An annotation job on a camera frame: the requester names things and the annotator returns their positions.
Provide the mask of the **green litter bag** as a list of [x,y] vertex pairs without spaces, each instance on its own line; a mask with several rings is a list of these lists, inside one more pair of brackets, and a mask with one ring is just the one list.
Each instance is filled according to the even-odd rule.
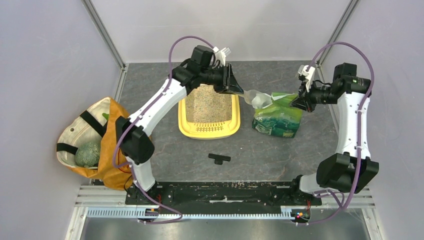
[[298,95],[273,92],[270,96],[270,106],[254,109],[252,129],[269,136],[294,138],[300,127],[303,111],[290,107],[290,102]]

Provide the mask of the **clear plastic tube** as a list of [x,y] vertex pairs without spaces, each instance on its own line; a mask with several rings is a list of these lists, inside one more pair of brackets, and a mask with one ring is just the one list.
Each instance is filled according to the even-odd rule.
[[273,103],[271,95],[255,89],[244,91],[242,97],[244,101],[254,109],[264,109]]

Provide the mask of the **yellow litter box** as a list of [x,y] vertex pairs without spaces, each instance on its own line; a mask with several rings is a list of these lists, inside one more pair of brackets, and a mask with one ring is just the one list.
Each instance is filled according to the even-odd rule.
[[178,103],[178,127],[186,137],[215,140],[235,134],[241,126],[239,97],[220,94],[202,84]]

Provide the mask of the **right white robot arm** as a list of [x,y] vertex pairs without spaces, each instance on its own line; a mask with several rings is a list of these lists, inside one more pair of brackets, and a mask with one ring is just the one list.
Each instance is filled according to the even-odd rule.
[[342,63],[335,67],[332,83],[318,86],[313,80],[315,68],[301,65],[298,96],[290,106],[307,112],[316,105],[338,108],[338,142],[335,154],[323,160],[315,173],[296,178],[297,186],[288,191],[289,200],[300,205],[325,189],[359,193],[379,172],[379,163],[371,160],[367,140],[367,110],[371,80],[357,76],[357,66]]

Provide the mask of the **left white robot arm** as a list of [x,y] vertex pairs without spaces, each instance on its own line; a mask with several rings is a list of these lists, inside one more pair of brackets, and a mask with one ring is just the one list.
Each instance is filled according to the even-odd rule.
[[164,84],[147,103],[129,117],[116,119],[116,147],[128,161],[133,182],[139,188],[137,197],[144,204],[152,204],[157,198],[150,162],[155,147],[150,135],[161,119],[201,85],[213,86],[218,94],[243,94],[227,62],[230,54],[229,47],[196,46],[190,58],[171,68]]

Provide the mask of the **black plastic clip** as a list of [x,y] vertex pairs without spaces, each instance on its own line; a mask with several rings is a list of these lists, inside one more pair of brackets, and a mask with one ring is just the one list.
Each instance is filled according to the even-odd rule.
[[208,158],[213,159],[215,165],[222,165],[224,162],[230,162],[231,161],[230,156],[213,154],[213,153],[209,153]]

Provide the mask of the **orange tote bag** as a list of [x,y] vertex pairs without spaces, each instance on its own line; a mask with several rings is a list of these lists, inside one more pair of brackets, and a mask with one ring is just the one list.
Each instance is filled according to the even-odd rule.
[[56,143],[57,160],[85,178],[100,180],[114,190],[127,190],[133,177],[126,157],[114,153],[115,121],[128,112],[113,98],[104,97],[83,111],[62,132]]

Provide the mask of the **green round melon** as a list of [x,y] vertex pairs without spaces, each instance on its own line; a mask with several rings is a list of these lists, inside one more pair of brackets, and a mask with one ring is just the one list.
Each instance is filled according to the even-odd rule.
[[94,140],[81,145],[75,154],[75,163],[79,167],[98,167],[100,161],[101,142]]

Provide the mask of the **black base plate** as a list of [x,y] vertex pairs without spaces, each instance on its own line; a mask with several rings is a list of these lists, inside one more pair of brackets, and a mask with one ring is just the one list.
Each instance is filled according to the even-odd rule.
[[184,215],[278,214],[282,206],[321,206],[291,181],[162,181],[147,191],[132,185],[126,205],[151,205],[154,199]]

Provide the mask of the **aluminium frame rail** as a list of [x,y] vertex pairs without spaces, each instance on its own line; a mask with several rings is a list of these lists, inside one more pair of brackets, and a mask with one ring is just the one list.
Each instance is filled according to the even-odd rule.
[[[101,185],[82,185],[75,200],[76,207],[124,207],[127,193]],[[356,194],[350,201],[350,209],[374,209],[376,207],[369,188]]]

